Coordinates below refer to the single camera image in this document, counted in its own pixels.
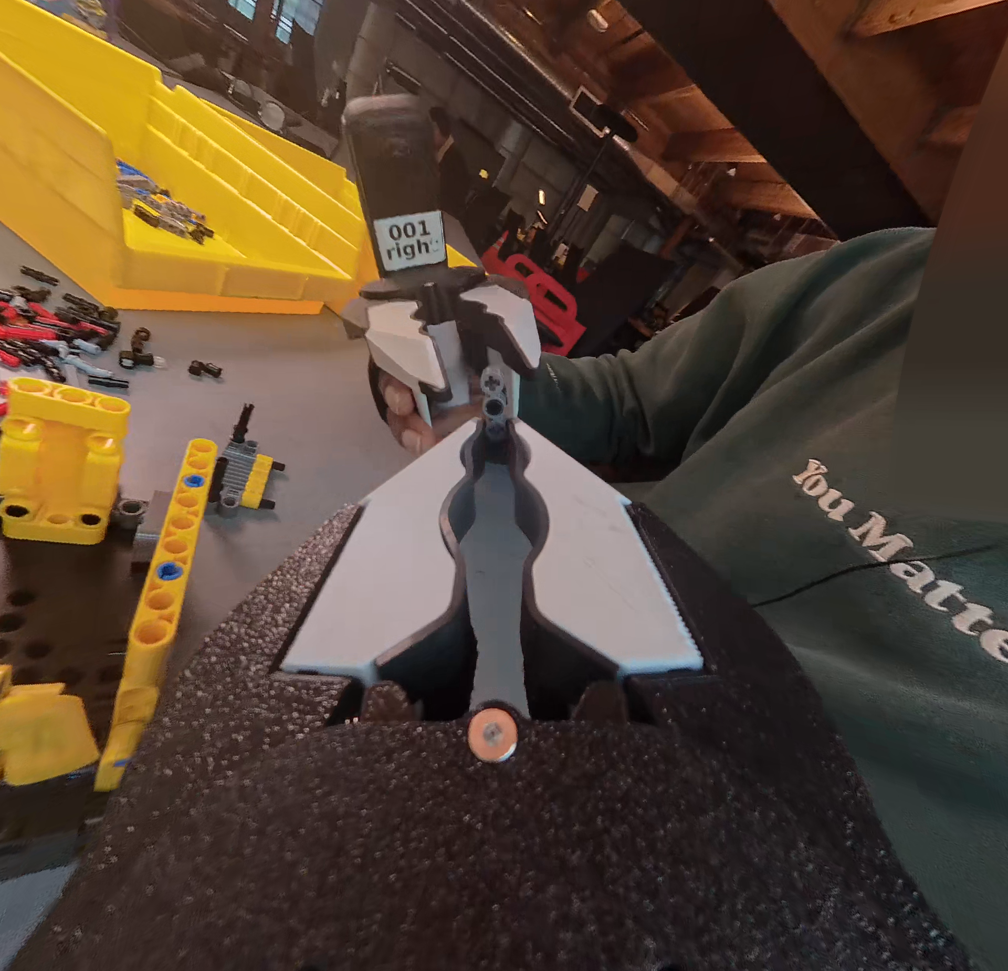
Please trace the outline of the heap of grey yellow lego parts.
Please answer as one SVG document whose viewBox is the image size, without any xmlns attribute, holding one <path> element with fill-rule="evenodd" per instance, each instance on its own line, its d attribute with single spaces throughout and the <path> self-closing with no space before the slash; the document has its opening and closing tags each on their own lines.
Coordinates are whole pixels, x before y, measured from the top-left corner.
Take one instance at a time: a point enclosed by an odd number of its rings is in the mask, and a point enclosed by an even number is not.
<svg viewBox="0 0 1008 971">
<path fill-rule="evenodd" d="M 117 190 L 122 207 L 148 226 L 204 245 L 215 237 L 206 216 L 183 204 L 136 166 L 116 159 Z"/>
</svg>

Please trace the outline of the person's right hand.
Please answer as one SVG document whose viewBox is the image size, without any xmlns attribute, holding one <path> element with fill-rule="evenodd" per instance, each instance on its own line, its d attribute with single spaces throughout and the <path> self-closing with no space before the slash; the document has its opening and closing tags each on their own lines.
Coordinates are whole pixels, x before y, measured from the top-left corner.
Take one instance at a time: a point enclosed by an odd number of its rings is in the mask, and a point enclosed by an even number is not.
<svg viewBox="0 0 1008 971">
<path fill-rule="evenodd" d="M 449 414 L 426 423 L 408 386 L 382 370 L 378 370 L 375 380 L 381 398 L 380 415 L 397 444 L 411 456 L 425 454 L 459 426 Z"/>
</svg>

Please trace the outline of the black eyeglasses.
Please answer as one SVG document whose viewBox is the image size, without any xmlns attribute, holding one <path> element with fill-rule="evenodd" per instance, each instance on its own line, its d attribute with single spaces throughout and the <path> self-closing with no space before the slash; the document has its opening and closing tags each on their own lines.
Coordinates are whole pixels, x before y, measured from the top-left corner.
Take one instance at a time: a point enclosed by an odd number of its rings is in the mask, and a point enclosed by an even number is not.
<svg viewBox="0 0 1008 971">
<path fill-rule="evenodd" d="M 299 114 L 285 107 L 266 90 L 230 75 L 227 80 L 229 88 L 226 95 L 230 102 L 268 130 L 284 135 L 306 125 Z"/>
</svg>

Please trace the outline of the grey yellow lego subassembly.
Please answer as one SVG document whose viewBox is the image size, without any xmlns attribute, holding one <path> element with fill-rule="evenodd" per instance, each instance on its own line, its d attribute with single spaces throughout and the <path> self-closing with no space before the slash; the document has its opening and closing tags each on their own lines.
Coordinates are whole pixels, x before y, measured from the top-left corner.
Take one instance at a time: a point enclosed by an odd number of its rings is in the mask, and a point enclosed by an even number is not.
<svg viewBox="0 0 1008 971">
<path fill-rule="evenodd" d="M 267 487 L 274 474 L 285 471 L 285 464 L 262 454 L 259 444 L 248 438 L 254 410 L 251 402 L 243 405 L 209 480 L 208 509 L 222 518 L 232 518 L 243 509 L 267 512 L 275 509 Z"/>
</svg>

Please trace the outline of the pile of small lego pins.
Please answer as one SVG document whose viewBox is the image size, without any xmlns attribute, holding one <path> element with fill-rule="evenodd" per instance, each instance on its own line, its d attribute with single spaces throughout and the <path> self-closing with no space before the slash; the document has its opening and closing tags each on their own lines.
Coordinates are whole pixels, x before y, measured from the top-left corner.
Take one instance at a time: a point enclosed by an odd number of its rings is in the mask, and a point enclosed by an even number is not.
<svg viewBox="0 0 1008 971">
<path fill-rule="evenodd" d="M 18 378 L 125 398 L 134 380 L 169 366 L 151 343 L 145 326 L 125 331 L 117 309 L 23 264 L 1 288 L 2 403 Z"/>
</svg>

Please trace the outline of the red gaming chair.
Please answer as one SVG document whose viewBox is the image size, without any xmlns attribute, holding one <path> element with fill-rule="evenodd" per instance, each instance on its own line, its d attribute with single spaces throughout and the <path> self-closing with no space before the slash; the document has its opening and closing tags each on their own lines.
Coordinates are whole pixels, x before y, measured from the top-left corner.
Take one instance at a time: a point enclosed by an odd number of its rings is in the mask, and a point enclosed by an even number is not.
<svg viewBox="0 0 1008 971">
<path fill-rule="evenodd" d="M 571 356 L 586 333 L 574 295 L 525 253 L 508 250 L 509 235 L 500 237 L 480 254 L 486 272 L 523 284 L 533 306 L 540 341 L 549 354 Z"/>
</svg>

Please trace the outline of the yellow black lego model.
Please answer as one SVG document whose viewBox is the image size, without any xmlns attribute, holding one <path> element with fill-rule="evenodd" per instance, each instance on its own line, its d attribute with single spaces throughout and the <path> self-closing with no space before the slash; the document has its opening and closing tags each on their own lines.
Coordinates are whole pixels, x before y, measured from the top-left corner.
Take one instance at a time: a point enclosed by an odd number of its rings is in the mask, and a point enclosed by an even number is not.
<svg viewBox="0 0 1008 971">
<path fill-rule="evenodd" d="M 170 667 L 218 459 L 130 512 L 123 398 L 21 377 L 2 423 L 2 878 L 61 864 L 118 788 Z"/>
</svg>

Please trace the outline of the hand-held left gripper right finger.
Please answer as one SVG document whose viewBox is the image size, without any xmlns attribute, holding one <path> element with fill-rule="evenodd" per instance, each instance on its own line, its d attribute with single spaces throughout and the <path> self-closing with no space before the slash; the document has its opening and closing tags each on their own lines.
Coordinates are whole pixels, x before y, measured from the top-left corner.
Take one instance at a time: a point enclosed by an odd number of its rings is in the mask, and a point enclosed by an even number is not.
<svg viewBox="0 0 1008 971">
<path fill-rule="evenodd" d="M 586 690 L 696 675 L 704 659 L 632 503 L 530 426 L 509 427 L 515 520 L 529 542 L 520 644 L 534 720 L 564 720 Z"/>
</svg>

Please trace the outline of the dark grey lego connector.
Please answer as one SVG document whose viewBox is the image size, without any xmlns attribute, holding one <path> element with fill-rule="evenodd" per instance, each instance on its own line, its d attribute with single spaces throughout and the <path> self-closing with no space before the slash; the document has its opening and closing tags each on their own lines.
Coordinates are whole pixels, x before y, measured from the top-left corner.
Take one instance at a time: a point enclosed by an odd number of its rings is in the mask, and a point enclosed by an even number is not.
<svg viewBox="0 0 1008 971">
<path fill-rule="evenodd" d="M 490 441 L 500 442 L 507 433 L 508 421 L 508 389 L 503 370 L 488 365 L 483 370 L 480 385 L 484 432 Z"/>
</svg>

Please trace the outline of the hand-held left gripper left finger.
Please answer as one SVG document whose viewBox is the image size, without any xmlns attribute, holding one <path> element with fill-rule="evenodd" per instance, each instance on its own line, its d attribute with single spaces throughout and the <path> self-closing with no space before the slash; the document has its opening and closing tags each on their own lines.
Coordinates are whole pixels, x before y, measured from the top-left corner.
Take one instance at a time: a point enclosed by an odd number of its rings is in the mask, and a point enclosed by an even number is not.
<svg viewBox="0 0 1008 971">
<path fill-rule="evenodd" d="M 435 721 L 469 710 L 478 650 L 460 543 L 484 453 L 483 426 L 463 423 L 361 502 L 281 652 L 284 674 L 391 682 Z"/>
</svg>

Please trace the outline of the yellow plastic bin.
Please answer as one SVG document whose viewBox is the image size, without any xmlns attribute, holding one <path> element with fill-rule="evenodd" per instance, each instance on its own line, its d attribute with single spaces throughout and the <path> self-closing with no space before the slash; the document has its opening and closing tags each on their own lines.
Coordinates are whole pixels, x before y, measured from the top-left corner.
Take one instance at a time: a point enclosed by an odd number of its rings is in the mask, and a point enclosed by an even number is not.
<svg viewBox="0 0 1008 971">
<path fill-rule="evenodd" d="M 175 87 L 25 0 L 1 1 L 1 52 L 2 224 L 118 309 L 157 310 L 145 299 L 160 286 L 198 284 L 212 268 L 194 261 L 198 244 L 126 211 L 116 184 L 118 158 L 158 183 L 148 105 L 157 85 Z"/>
<path fill-rule="evenodd" d="M 144 147 L 214 232 L 194 259 L 212 268 L 194 287 L 160 286 L 148 309 L 312 316 L 376 276 L 357 187 L 334 163 L 181 86 L 154 88 Z"/>
</svg>

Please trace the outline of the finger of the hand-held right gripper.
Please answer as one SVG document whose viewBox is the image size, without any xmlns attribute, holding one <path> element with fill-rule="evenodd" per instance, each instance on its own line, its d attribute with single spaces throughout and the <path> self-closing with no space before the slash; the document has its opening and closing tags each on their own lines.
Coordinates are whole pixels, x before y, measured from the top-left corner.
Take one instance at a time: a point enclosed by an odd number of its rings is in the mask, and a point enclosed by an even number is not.
<svg viewBox="0 0 1008 971">
<path fill-rule="evenodd" d="M 365 341 L 372 361 L 412 389 L 434 389 L 434 342 L 416 308 L 367 309 Z"/>
<path fill-rule="evenodd" d="M 542 350 L 530 299 L 501 285 L 485 285 L 483 308 L 487 346 L 515 373 L 535 374 Z"/>
</svg>

